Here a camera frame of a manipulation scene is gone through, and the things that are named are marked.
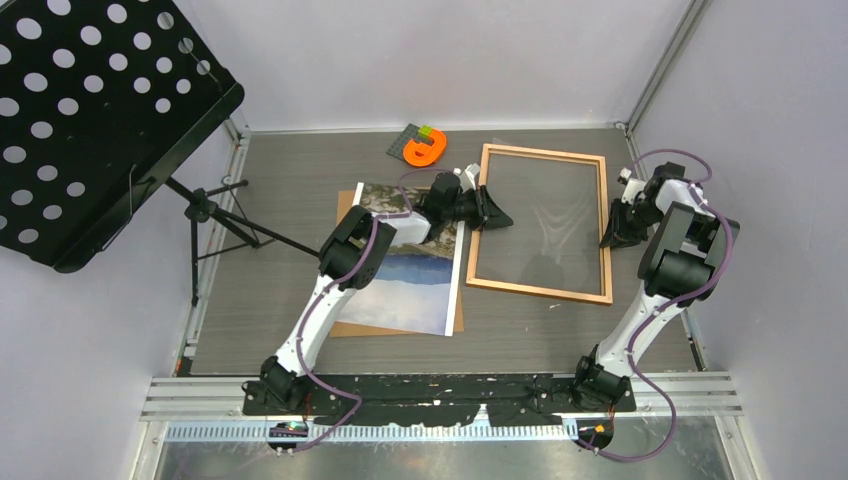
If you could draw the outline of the landscape photo print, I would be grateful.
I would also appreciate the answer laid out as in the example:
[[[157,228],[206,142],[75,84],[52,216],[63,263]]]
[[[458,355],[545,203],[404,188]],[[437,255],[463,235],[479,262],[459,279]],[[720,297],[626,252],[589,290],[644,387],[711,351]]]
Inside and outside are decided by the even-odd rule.
[[[434,242],[390,249],[375,279],[343,308],[335,338],[428,334],[465,330],[460,267],[465,224],[456,223]]]

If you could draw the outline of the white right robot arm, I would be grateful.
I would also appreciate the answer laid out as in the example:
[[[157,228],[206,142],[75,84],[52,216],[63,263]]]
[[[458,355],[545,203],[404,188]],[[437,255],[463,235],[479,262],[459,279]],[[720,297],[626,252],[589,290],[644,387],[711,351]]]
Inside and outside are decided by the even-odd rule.
[[[613,201],[601,247],[647,245],[640,287],[614,331],[581,357],[569,388],[582,411],[603,411],[632,391],[638,363],[665,325],[706,300],[726,270],[740,224],[716,212],[702,184],[682,165],[666,162],[646,181],[620,172],[622,196]]]

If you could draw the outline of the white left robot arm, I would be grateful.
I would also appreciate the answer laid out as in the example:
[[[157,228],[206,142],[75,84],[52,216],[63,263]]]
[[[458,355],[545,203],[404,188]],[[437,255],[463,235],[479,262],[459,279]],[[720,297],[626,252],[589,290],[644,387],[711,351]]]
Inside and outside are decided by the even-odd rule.
[[[481,168],[438,169],[417,201],[399,190],[404,208],[377,213],[352,206],[318,252],[312,294],[285,342],[261,365],[259,383],[270,403],[284,414],[298,412],[318,378],[312,369],[343,307],[377,275],[392,247],[436,239],[453,222],[475,231],[507,228],[513,219],[479,178]]]

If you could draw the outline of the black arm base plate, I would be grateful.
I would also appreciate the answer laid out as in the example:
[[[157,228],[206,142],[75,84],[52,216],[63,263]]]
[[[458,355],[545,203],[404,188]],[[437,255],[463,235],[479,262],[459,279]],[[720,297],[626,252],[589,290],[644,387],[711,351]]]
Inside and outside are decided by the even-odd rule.
[[[258,380],[242,383],[247,416],[292,415],[321,426],[466,426],[484,412],[493,426],[547,426],[559,414],[630,413],[634,395],[617,400],[594,380],[569,374],[322,375],[296,380],[279,400]]]

